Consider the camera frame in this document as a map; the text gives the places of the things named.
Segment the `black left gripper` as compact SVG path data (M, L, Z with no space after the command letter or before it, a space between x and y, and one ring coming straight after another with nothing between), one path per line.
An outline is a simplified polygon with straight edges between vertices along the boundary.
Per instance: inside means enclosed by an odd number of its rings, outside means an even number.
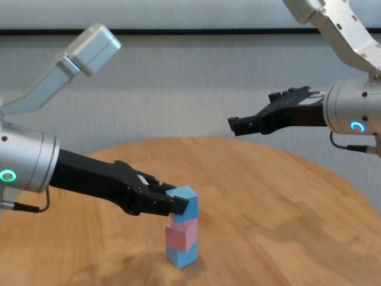
M146 180L148 188L137 171L122 161L106 163L60 150L49 185L110 201L133 216L184 214L189 200L166 194L176 186L155 178Z

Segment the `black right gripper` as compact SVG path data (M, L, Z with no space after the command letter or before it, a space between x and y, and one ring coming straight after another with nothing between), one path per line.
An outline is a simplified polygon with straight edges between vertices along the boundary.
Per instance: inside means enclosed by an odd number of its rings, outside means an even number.
M256 116L229 117L227 119L235 136L260 133L271 134L279 129L298 127L323 127L323 91L310 91L309 86L289 88L268 95L270 103Z

